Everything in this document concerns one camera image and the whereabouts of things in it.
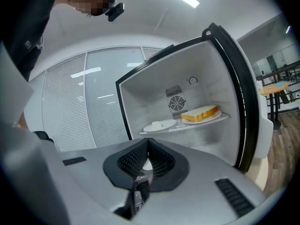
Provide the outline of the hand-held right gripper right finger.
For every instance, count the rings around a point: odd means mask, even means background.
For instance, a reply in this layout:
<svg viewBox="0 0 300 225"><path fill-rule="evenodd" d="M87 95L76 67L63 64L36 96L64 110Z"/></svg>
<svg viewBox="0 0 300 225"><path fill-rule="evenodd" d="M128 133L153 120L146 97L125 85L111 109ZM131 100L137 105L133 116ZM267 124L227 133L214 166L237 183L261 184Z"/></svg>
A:
<svg viewBox="0 0 300 225"><path fill-rule="evenodd" d="M149 138L149 161L153 175L165 175L175 166L175 158L166 150L167 147Z"/></svg>

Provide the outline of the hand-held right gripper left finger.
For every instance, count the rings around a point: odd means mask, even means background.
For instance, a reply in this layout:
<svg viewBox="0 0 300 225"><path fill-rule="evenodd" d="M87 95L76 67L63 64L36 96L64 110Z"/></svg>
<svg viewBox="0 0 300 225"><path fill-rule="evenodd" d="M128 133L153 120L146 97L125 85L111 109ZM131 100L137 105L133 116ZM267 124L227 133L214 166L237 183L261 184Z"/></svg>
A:
<svg viewBox="0 0 300 225"><path fill-rule="evenodd" d="M117 166L135 180L148 159L148 138L136 142L121 152L122 156L118 158Z"/></svg>

